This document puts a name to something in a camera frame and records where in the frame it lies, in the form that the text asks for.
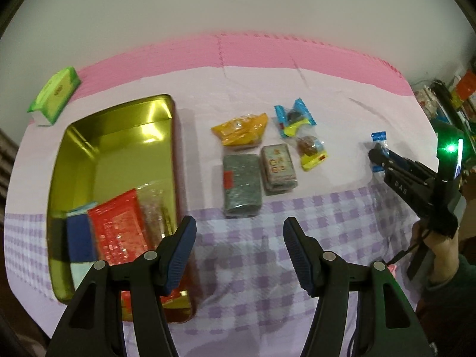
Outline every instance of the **checkered pattern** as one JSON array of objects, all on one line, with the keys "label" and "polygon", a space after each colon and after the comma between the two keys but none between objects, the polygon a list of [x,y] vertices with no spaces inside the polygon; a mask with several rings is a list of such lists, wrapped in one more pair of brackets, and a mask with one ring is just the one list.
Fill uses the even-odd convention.
[{"label": "checkered pattern", "polygon": [[45,297],[53,300],[44,214],[5,215],[5,266]]},{"label": "checkered pattern", "polygon": [[[221,334],[312,316],[317,304],[301,290],[282,237],[295,216],[307,235],[346,261],[369,264],[406,248],[416,215],[376,176],[353,191],[264,203],[260,215],[226,219],[220,209],[191,211],[194,257],[203,296],[195,317],[175,334]],[[7,214],[6,265],[49,299],[45,216]],[[133,331],[126,337],[134,344]]]}]

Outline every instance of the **tablecloth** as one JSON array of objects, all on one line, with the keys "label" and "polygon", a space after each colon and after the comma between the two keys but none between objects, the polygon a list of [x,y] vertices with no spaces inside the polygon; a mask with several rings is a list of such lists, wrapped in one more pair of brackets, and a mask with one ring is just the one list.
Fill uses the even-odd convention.
[{"label": "tablecloth", "polygon": [[[435,169],[436,136],[401,74],[380,59],[296,37],[204,35],[146,46],[79,71],[79,87],[52,127],[29,125],[11,177],[5,220],[10,286],[48,335],[64,310],[49,280],[45,240],[49,182],[66,127],[115,104],[161,93],[177,103],[187,209],[197,219],[194,258],[203,296],[196,316],[171,325],[182,356],[298,356],[316,299],[300,290],[282,240],[286,217],[344,259],[368,264],[408,246],[415,214],[373,175],[370,133]],[[222,149],[209,128],[233,116],[304,99],[329,159],[299,186],[266,196],[259,216],[224,219]],[[279,143],[270,124],[263,144]],[[297,155],[293,155],[299,167]],[[418,293],[398,269],[410,301]],[[346,342],[355,326],[350,297]],[[137,354],[131,324],[128,352]]]}]

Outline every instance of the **wall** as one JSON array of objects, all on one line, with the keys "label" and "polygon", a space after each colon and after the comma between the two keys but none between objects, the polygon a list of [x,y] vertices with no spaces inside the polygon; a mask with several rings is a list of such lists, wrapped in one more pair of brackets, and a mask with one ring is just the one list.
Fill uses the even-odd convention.
[{"label": "wall", "polygon": [[217,30],[318,38],[386,59],[410,83],[448,78],[476,44],[453,0],[26,0],[0,39],[0,126],[19,142],[28,105],[64,66]]}]

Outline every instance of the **dark green sleeve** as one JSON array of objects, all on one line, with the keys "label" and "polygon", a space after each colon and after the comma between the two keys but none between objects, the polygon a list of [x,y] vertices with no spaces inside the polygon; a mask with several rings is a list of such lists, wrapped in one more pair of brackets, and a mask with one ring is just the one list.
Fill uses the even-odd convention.
[{"label": "dark green sleeve", "polygon": [[476,266],[471,266],[463,255],[453,278],[441,285],[427,286],[422,298],[428,304],[452,307],[474,307],[476,297]]}]

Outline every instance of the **yellow candy wrapper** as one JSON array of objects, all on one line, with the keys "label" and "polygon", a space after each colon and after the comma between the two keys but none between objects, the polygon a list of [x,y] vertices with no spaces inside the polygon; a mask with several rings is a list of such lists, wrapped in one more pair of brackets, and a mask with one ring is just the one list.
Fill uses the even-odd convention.
[{"label": "yellow candy wrapper", "polygon": [[252,148],[261,143],[268,117],[261,115],[244,115],[211,128],[213,134],[221,139],[223,146],[231,148]]}]

